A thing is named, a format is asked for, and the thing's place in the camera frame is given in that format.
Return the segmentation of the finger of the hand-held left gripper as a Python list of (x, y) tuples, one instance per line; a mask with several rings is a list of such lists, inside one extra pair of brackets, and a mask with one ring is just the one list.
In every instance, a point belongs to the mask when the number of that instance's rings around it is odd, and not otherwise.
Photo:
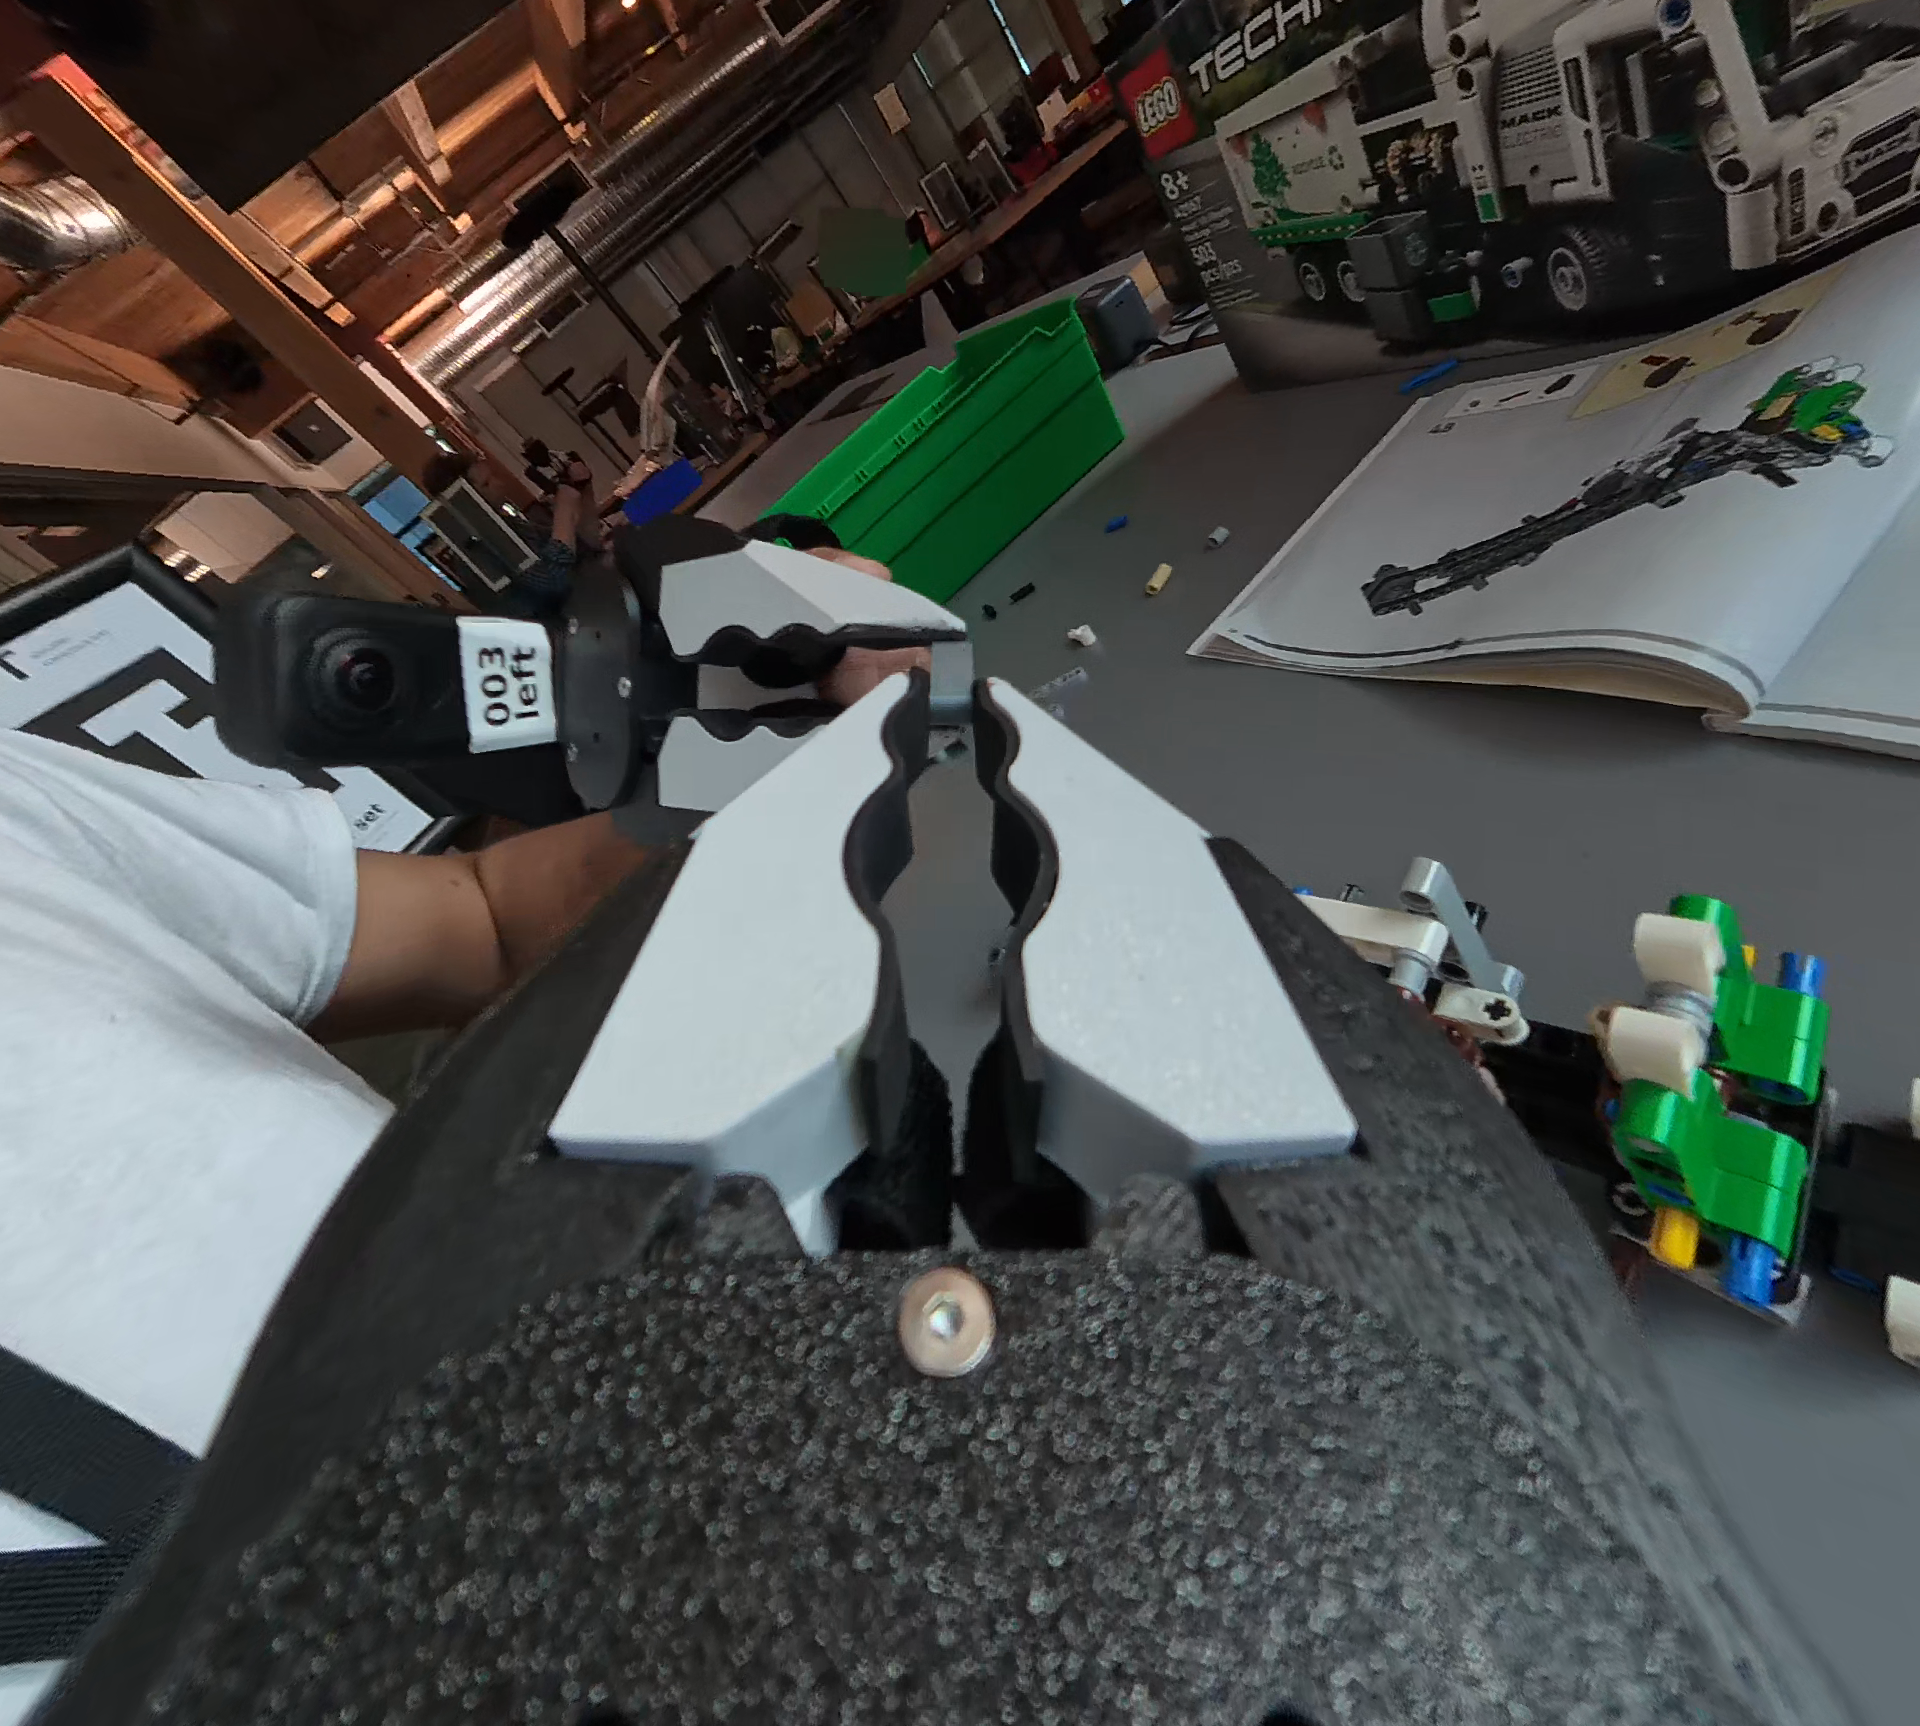
[(674, 715), (656, 754), (660, 807), (722, 811), (800, 754), (838, 715), (838, 707), (816, 697)]
[(860, 557), (742, 541), (665, 565), (665, 642), (757, 684), (821, 684), (852, 652), (966, 648), (967, 623)]

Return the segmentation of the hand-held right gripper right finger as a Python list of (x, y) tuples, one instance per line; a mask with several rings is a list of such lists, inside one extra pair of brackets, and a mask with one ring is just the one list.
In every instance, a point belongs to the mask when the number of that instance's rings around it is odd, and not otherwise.
[(1292, 1000), (1312, 922), (1245, 848), (1001, 680), (972, 692), (999, 1022), (967, 1090), (961, 1212), (997, 1249), (1076, 1247), (1130, 1180), (1347, 1158), (1356, 1114)]

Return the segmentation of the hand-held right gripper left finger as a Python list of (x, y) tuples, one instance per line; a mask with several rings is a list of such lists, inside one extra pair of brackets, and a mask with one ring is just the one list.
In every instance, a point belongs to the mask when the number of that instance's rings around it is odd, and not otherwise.
[(551, 1139), (771, 1185), (802, 1247), (946, 1247), (953, 1109), (884, 897), (916, 851), (930, 679), (876, 686), (692, 838)]

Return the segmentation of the partly built lego model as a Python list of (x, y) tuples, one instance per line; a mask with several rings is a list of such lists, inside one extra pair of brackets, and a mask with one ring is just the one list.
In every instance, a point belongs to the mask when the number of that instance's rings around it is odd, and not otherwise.
[(1298, 897), (1478, 1068), (1561, 1171), (1599, 1179), (1622, 1281), (1650, 1267), (1793, 1325), (1811, 1286), (1868, 1294), (1888, 1352), (1919, 1365), (1915, 1094), (1902, 1127), (1843, 1119), (1825, 963), (1765, 971), (1736, 909), (1679, 895), (1634, 922), (1637, 1004), (1584, 1026), (1525, 1014), (1525, 975), (1485, 909), (1418, 858), (1401, 897)]

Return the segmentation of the person's left forearm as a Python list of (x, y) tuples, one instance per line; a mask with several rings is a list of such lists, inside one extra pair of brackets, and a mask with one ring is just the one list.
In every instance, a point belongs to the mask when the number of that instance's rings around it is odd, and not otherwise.
[(655, 858), (611, 814), (479, 851), (360, 851), (348, 955), (309, 1035), (334, 1043), (460, 1031)]

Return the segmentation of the lego set box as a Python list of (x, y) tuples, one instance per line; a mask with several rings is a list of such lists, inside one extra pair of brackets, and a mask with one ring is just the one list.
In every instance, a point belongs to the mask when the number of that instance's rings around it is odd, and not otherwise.
[(1652, 329), (1915, 223), (1915, 0), (1151, 0), (1117, 104), (1251, 390)]

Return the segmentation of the green plastic bin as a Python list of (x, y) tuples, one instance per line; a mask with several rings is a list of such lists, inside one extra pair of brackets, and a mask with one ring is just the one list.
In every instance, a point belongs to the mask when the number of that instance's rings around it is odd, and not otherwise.
[(1074, 298), (962, 334), (781, 500), (948, 603), (1125, 440)]

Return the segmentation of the black framed white sign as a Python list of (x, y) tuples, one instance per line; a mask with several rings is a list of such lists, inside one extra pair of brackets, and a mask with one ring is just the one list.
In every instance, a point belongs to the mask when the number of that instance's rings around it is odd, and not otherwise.
[(188, 780), (334, 802), (355, 846), (440, 851), (455, 809), (403, 774), (242, 761), (214, 719), (219, 603), (138, 546), (14, 589), (2, 603), (2, 729)]

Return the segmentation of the person in white shirt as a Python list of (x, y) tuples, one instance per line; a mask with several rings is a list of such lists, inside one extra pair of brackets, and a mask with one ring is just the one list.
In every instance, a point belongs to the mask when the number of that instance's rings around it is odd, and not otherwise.
[(301, 784), (2, 758), (6, 1352), (188, 1459), (390, 1106), (309, 1035), (355, 841)]

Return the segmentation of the grey storage box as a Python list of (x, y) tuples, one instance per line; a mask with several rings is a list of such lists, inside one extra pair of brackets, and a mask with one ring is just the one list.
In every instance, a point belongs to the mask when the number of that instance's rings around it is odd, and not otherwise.
[(1098, 374), (1115, 378), (1160, 345), (1160, 322), (1130, 275), (1100, 279), (1076, 295), (1076, 315), (1088, 334)]

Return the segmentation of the open instruction booklet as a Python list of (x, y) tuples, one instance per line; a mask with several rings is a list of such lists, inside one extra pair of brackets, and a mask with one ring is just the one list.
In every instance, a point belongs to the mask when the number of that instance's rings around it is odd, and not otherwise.
[(1919, 757), (1919, 232), (1414, 404), (1191, 646)]

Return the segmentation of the silver ventilation duct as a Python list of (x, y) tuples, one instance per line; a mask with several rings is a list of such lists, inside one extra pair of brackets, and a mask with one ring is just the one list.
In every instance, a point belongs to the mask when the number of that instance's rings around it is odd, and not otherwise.
[[(588, 187), (565, 210), (559, 236), (611, 282), (763, 155), (864, 85), (925, 7), (927, 0), (867, 0), (795, 48), (763, 36), (697, 58), (660, 108), (588, 162)], [(403, 346), (403, 359), (426, 381), (445, 387), (582, 288), (551, 236), (520, 252), (495, 242), (455, 277), (453, 309)]]

